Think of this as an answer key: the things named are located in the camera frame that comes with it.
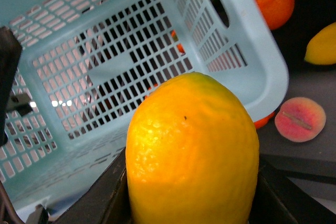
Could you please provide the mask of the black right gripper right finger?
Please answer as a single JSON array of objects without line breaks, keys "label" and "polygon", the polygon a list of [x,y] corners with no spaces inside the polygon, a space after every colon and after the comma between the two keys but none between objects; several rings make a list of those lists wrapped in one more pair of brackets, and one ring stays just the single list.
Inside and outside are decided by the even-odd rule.
[{"label": "black right gripper right finger", "polygon": [[261,159],[248,222],[335,223],[335,214]]}]

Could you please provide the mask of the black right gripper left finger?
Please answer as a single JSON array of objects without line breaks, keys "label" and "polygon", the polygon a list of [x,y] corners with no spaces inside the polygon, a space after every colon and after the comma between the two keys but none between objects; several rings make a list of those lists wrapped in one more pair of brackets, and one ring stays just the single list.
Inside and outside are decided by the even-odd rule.
[{"label": "black right gripper left finger", "polygon": [[55,223],[131,223],[125,149]]}]

